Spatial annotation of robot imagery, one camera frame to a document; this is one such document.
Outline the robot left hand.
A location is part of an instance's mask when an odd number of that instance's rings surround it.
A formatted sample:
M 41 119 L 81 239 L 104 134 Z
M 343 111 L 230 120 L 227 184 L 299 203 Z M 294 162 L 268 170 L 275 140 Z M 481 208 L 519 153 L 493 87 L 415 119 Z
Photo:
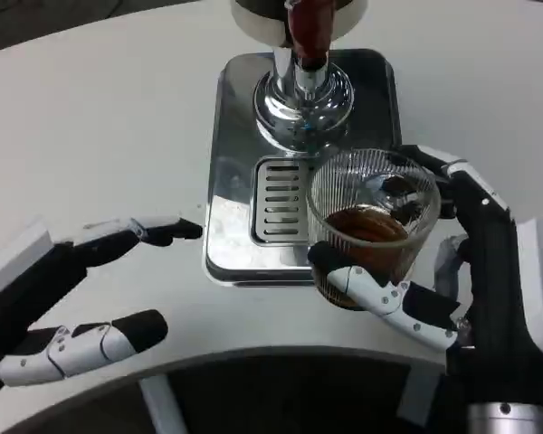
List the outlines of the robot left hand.
M 120 362 L 162 342 L 166 319 L 156 309 L 108 321 L 32 327 L 87 278 L 147 244 L 197 240 L 201 225 L 181 217 L 119 218 L 84 226 L 53 241 L 42 222 L 0 250 L 0 390 L 58 382 Z

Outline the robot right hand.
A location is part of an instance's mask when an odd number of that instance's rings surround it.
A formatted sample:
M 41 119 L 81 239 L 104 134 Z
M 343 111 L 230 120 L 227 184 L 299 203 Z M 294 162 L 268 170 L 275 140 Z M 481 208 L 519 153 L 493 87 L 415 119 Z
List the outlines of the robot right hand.
M 353 149 L 311 174 L 308 260 L 330 302 L 442 354 L 473 404 L 543 408 L 538 249 L 464 159 Z

